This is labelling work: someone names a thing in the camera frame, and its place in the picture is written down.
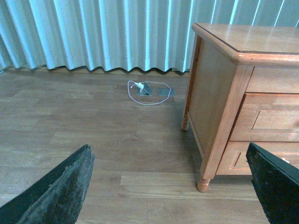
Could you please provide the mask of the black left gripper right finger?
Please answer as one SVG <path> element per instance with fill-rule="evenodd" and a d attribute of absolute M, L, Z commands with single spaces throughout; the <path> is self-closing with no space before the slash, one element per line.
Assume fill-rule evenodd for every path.
<path fill-rule="evenodd" d="M 246 152 L 252 184 L 271 224 L 299 222 L 299 169 L 251 142 Z"/>

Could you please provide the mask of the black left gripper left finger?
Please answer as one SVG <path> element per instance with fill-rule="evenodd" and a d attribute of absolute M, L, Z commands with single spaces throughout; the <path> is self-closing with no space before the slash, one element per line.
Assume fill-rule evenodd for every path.
<path fill-rule="evenodd" d="M 84 145 L 0 208 L 2 224 L 74 224 L 82 209 L 94 155 Z"/>

